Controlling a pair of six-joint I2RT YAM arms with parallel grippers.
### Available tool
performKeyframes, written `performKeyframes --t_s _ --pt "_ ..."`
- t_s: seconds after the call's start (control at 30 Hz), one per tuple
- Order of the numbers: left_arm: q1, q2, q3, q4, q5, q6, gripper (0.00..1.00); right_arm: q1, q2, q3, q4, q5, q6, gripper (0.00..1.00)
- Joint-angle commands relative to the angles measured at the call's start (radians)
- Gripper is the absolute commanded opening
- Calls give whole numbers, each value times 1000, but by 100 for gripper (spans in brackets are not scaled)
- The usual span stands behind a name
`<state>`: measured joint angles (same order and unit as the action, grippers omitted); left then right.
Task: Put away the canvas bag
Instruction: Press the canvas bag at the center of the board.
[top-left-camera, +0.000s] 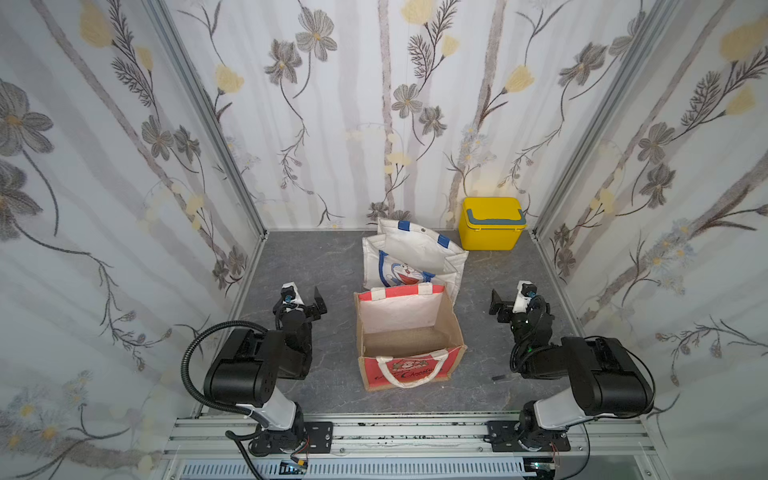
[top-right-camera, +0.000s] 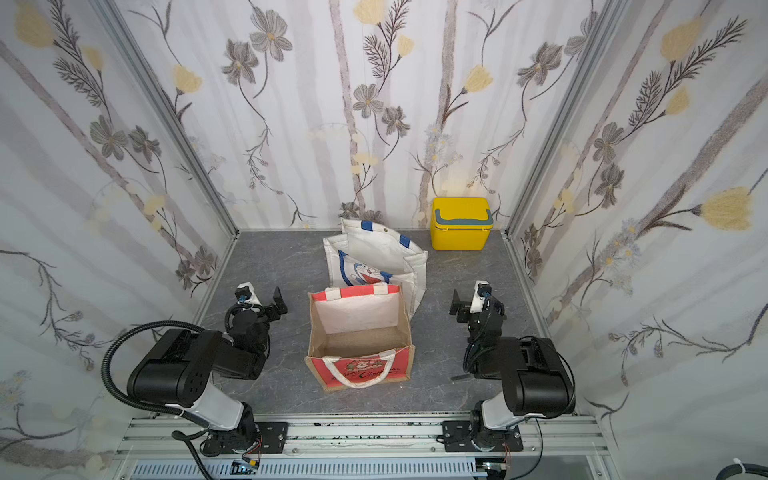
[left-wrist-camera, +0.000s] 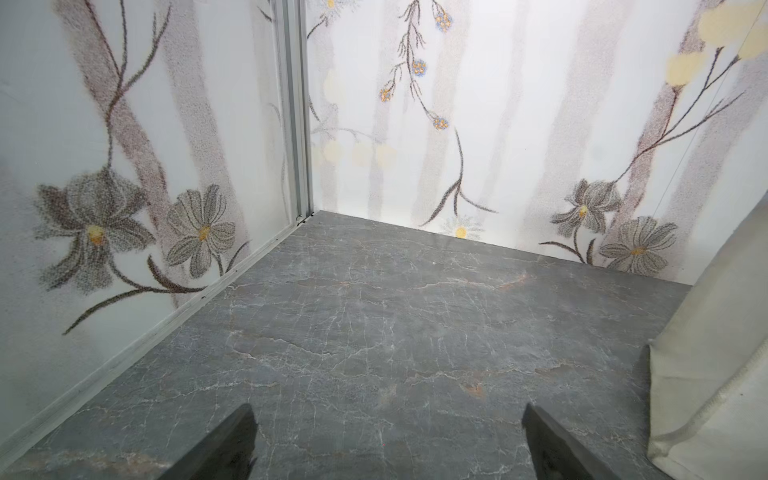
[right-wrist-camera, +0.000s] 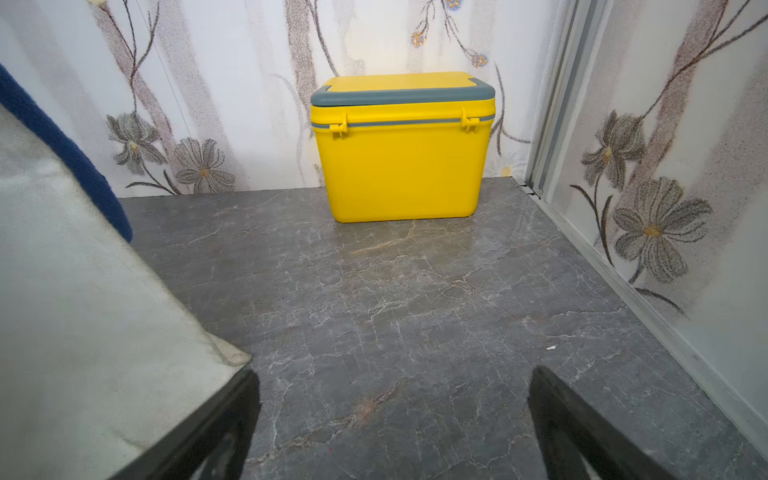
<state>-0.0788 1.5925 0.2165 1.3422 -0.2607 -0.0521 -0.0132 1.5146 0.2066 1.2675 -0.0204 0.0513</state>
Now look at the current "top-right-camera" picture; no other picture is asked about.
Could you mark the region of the red Christmas jute bag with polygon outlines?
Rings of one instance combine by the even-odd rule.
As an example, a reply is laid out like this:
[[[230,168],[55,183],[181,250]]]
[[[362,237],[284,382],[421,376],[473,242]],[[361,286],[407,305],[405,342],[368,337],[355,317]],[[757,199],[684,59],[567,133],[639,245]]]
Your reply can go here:
[[[326,392],[411,379],[415,356],[401,288],[386,283],[328,288],[309,295],[305,363]]]

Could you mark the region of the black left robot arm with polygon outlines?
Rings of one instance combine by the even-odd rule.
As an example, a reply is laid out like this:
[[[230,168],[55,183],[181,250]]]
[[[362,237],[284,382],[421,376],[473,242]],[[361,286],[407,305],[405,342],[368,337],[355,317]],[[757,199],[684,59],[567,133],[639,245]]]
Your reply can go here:
[[[127,396],[153,409],[170,408],[200,426],[199,434],[178,436],[187,443],[199,439],[197,455],[280,454],[288,424],[256,422],[251,406],[216,387],[212,375],[257,380],[271,351],[270,324],[288,308],[279,288],[263,304],[248,282],[237,287],[235,298],[223,332],[169,325],[129,376]]]

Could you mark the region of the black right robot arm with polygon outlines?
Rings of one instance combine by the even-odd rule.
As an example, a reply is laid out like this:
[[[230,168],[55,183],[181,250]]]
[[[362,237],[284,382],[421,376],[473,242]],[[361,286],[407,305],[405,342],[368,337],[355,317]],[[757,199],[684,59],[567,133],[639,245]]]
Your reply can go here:
[[[442,423],[439,439],[447,452],[521,452],[522,424],[574,412],[570,367],[547,338],[502,334],[505,306],[489,284],[478,283],[470,300],[454,291],[449,314],[467,326],[464,374],[499,381],[501,392],[478,402],[467,420]]]

